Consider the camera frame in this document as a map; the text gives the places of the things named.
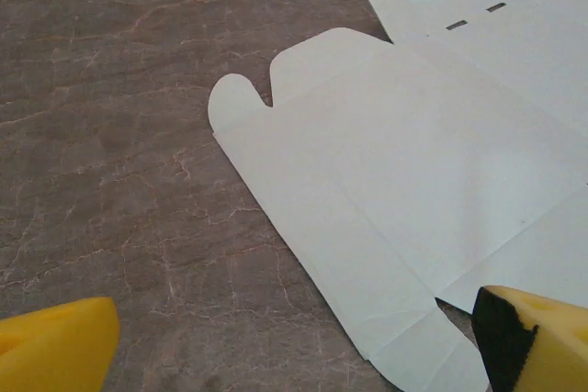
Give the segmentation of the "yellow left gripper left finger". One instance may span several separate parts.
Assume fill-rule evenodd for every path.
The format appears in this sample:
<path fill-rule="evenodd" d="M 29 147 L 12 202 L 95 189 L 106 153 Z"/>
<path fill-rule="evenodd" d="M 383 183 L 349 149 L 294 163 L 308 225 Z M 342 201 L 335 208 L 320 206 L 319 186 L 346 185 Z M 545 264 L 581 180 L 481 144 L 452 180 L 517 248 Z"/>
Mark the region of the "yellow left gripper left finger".
<path fill-rule="evenodd" d="M 118 343 L 109 297 L 0 319 L 0 392 L 100 392 Z"/>

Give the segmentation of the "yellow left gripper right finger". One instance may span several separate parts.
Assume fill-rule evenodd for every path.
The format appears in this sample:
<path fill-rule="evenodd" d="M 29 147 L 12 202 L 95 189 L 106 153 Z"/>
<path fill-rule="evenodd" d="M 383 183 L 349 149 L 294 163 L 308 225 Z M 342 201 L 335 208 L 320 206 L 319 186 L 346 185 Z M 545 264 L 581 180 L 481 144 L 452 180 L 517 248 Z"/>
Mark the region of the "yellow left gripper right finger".
<path fill-rule="evenodd" d="M 483 286 L 471 326 L 493 392 L 588 392 L 588 308 Z"/>

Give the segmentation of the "pale green paper box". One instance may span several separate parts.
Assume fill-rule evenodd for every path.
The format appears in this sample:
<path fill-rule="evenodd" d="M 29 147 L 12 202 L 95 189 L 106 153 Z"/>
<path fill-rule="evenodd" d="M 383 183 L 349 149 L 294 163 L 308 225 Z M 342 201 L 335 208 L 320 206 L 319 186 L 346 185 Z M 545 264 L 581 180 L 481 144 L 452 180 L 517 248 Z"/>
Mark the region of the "pale green paper box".
<path fill-rule="evenodd" d="M 368 0 L 228 74 L 214 137 L 360 354 L 402 392 L 494 388 L 441 310 L 510 286 L 588 307 L 588 0 Z"/>

